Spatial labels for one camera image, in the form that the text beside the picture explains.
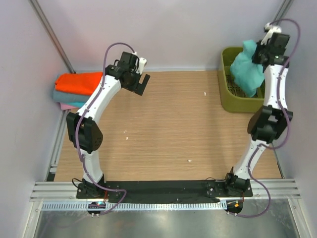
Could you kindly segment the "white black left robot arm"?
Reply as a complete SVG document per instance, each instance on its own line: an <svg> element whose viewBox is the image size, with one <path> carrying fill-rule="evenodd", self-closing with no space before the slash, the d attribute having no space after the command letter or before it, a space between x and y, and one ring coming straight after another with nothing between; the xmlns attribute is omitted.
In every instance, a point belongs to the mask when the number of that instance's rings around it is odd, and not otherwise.
<svg viewBox="0 0 317 238"><path fill-rule="evenodd" d="M137 53L123 52L120 59L104 68L96 90L84 106L76 113L68 113L68 137L77 149L84 170L83 178L77 185L77 198L101 198L104 195L105 176L99 158L103 134L98 123L121 89L143 95L150 79L148 74L143 74L146 64L147 60Z"/></svg>

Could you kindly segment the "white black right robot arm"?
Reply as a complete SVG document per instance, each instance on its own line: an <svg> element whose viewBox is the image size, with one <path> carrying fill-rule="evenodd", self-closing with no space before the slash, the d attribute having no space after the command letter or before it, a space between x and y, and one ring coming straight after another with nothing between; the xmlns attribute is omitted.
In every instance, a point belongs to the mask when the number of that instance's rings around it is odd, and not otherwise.
<svg viewBox="0 0 317 238"><path fill-rule="evenodd" d="M290 58L285 56L290 36L279 30L268 31L257 42L252 62L264 70L264 103L251 117L247 127L249 144L240 161L226 175L224 187L232 196L250 190L252 171L265 149L272 149L273 141L290 130L293 112L285 99L285 81Z"/></svg>

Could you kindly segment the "teal t shirt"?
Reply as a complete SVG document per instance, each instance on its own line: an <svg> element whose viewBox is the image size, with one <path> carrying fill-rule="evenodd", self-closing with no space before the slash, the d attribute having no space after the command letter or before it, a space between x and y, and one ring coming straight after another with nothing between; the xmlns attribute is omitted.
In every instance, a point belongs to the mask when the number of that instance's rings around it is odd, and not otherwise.
<svg viewBox="0 0 317 238"><path fill-rule="evenodd" d="M257 89L264 82L263 66L252 62L257 44L254 40L243 41L240 52L230 66L230 72L234 83L249 98L255 96Z"/></svg>

